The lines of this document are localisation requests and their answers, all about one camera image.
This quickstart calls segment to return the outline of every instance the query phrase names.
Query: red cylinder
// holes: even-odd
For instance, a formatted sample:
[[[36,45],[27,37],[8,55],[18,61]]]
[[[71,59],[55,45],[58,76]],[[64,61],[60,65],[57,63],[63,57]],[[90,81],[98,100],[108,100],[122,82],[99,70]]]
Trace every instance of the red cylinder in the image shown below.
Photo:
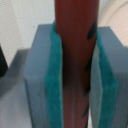
[[[88,122],[91,59],[99,0],[55,0],[56,31],[63,46],[64,127]]]

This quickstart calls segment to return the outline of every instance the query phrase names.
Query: red pole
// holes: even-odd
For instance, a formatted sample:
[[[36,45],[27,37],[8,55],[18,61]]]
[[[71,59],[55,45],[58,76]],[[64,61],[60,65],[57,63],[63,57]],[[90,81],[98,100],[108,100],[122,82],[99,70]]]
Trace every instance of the red pole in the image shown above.
[[[99,0],[55,0],[55,8],[63,45],[64,127],[85,128]]]

